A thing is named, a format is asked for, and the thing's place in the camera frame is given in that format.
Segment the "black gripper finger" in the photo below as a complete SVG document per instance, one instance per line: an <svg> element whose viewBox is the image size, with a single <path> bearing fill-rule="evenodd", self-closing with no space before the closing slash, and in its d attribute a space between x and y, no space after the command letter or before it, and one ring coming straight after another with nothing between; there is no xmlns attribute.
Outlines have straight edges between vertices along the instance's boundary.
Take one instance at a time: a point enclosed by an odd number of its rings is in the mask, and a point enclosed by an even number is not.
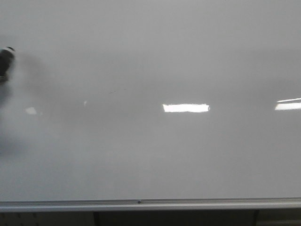
<svg viewBox="0 0 301 226"><path fill-rule="evenodd" d="M8 70L15 60L16 51L12 47L5 47L0 50L0 81L8 80Z"/></svg>

